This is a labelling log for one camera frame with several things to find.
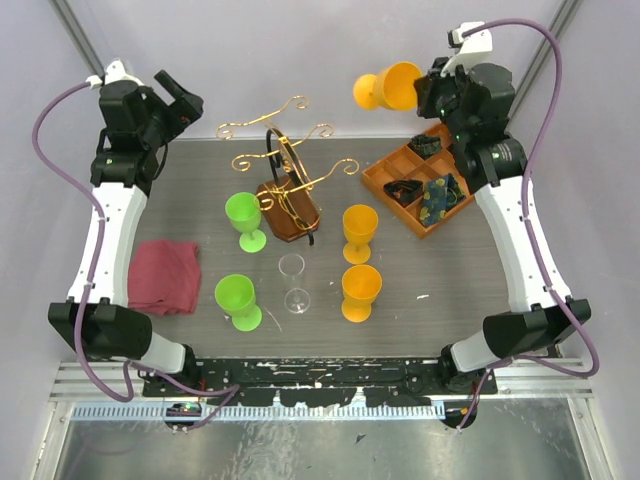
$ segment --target gray wall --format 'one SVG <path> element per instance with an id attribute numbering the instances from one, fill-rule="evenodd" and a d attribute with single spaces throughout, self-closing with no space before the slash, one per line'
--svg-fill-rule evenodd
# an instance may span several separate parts
<path id="1" fill-rule="evenodd" d="M 640 4 L 585 2 L 562 38 L 564 89 L 534 173 L 541 222 L 575 296 L 589 298 L 587 330 L 602 360 L 593 379 L 625 478 L 638 478 L 640 413 L 640 202 L 637 45 Z M 530 148 L 546 112 L 553 64 L 512 133 Z M 585 354 L 579 339 L 566 343 Z"/>
<path id="2" fill-rule="evenodd" d="M 449 53 L 447 30 L 464 21 L 509 16 L 548 24 L 559 0 L 204 1 L 73 0 L 100 55 L 126 59 L 147 82 L 165 68 L 205 98 L 205 117 L 185 132 L 211 137 L 218 125 L 244 122 L 306 94 L 310 109 L 278 120 L 289 135 L 332 122 L 336 135 L 413 134 L 415 115 L 365 112 L 351 97 L 354 80 L 391 63 L 422 69 Z M 496 32 L 494 59 L 521 78 L 539 39 Z M 263 127 L 238 134 L 262 137 Z"/>
<path id="3" fill-rule="evenodd" d="M 48 2 L 0 8 L 0 477 L 26 478 L 42 440 L 46 402 L 71 350 L 49 327 L 48 303 L 64 300 L 80 261 L 90 208 L 49 173 L 31 148 L 31 128 L 58 93 L 87 70 Z M 43 147 L 88 179 L 101 121 L 95 92 L 52 115 Z"/>

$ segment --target table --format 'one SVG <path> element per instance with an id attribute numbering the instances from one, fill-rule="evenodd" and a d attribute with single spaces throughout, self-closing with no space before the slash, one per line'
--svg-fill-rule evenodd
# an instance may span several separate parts
<path id="1" fill-rule="evenodd" d="M 364 169 L 406 142 L 309 140 L 298 153 L 316 178 L 344 157 L 357 159 Z M 231 159 L 264 152 L 263 140 L 171 144 L 166 168 L 140 220 L 136 245 L 159 238 L 199 243 L 202 286 L 193 315 L 153 316 L 158 333 L 190 345 L 199 357 L 434 356 L 478 331 L 485 316 L 508 310 L 500 258 L 477 205 L 420 240 L 361 184 L 359 173 L 349 177 L 337 172 L 314 190 L 323 208 L 314 246 L 306 238 L 292 243 L 276 239 L 263 220 L 267 246 L 257 254 L 242 252 L 224 203 L 234 193 L 255 192 L 271 173 L 266 159 L 256 159 L 244 173 L 231 168 Z M 362 324 L 348 322 L 340 311 L 341 278 L 350 266 L 342 257 L 342 214 L 356 203 L 378 212 L 369 263 L 383 277 L 373 313 Z M 298 253 L 306 262 L 311 306 L 301 315 L 284 308 L 278 260 L 286 253 Z M 216 283 L 231 273 L 247 275 L 256 285 L 264 315 L 253 332 L 237 331 L 215 302 Z"/>

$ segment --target green plastic cup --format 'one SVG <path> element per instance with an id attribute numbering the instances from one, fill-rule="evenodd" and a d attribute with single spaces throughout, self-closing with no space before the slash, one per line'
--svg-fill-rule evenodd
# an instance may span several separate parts
<path id="1" fill-rule="evenodd" d="M 267 244 L 267 236 L 258 230 L 262 220 L 260 201 L 253 193 L 240 192 L 227 200 L 224 211 L 231 225 L 240 235 L 240 248 L 248 253 L 256 253 Z"/>
<path id="2" fill-rule="evenodd" d="M 256 305 L 256 290 L 249 277 L 227 275 L 216 285 L 216 303 L 231 317 L 233 326 L 250 332 L 260 325 L 262 310 Z"/>

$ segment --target gray floor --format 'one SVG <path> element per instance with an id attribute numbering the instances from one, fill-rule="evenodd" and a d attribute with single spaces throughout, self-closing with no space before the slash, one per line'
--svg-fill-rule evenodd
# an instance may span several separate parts
<path id="1" fill-rule="evenodd" d="M 588 479 L 566 400 L 486 400 L 462 434 L 437 420 L 74 422 L 56 479 Z"/>
<path id="2" fill-rule="evenodd" d="M 310 140 L 298 153 L 316 178 L 344 157 L 353 157 L 366 168 L 405 142 Z M 264 159 L 256 160 L 248 172 L 234 171 L 231 159 L 240 153 L 264 153 L 264 142 L 171 144 L 168 164 L 154 184 L 136 242 L 157 238 L 198 242 L 203 276 L 195 314 L 155 317 L 159 333 L 191 345 L 199 356 L 436 355 L 447 343 L 475 333 L 486 315 L 507 310 L 500 259 L 475 204 L 420 240 L 360 183 L 359 174 L 336 173 L 314 190 L 323 208 L 315 246 L 310 247 L 306 239 L 282 242 L 263 221 L 266 248 L 254 255 L 243 253 L 239 234 L 224 214 L 224 203 L 236 192 L 254 192 L 270 179 L 270 171 Z M 371 318 L 362 324 L 348 322 L 340 312 L 340 280 L 349 267 L 342 257 L 342 214 L 356 203 L 371 205 L 378 212 L 380 223 L 369 263 L 379 269 L 384 282 Z M 288 313 L 283 304 L 284 285 L 277 264 L 290 252 L 301 254 L 307 262 L 305 281 L 312 305 L 302 315 Z M 248 275 L 256 285 L 265 315 L 253 332 L 236 331 L 215 303 L 216 283 L 231 273 Z"/>

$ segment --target folded red napkin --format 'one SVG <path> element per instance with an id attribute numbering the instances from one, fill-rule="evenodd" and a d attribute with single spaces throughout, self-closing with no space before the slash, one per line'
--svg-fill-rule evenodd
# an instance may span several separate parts
<path id="1" fill-rule="evenodd" d="M 202 279 L 197 254 L 194 242 L 141 243 L 129 266 L 129 308 L 158 315 L 193 313 Z"/>

